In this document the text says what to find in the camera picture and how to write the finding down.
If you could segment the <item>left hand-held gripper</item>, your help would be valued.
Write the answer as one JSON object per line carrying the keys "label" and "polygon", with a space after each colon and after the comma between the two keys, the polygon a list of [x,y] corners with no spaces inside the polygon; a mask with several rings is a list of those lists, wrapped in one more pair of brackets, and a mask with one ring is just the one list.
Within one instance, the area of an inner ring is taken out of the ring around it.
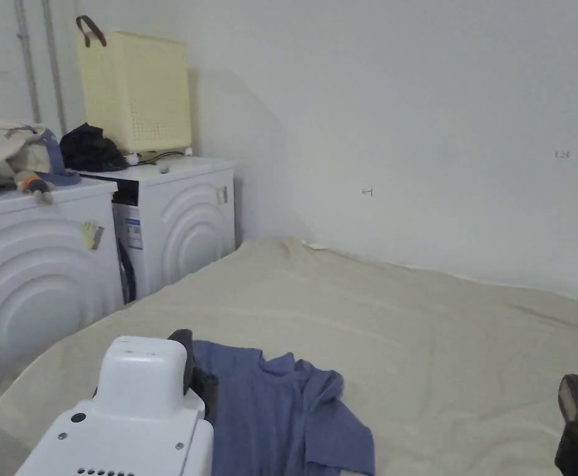
{"label": "left hand-held gripper", "polygon": [[190,329],[116,338],[96,390],[55,419],[18,475],[211,474],[219,379],[195,367]]}

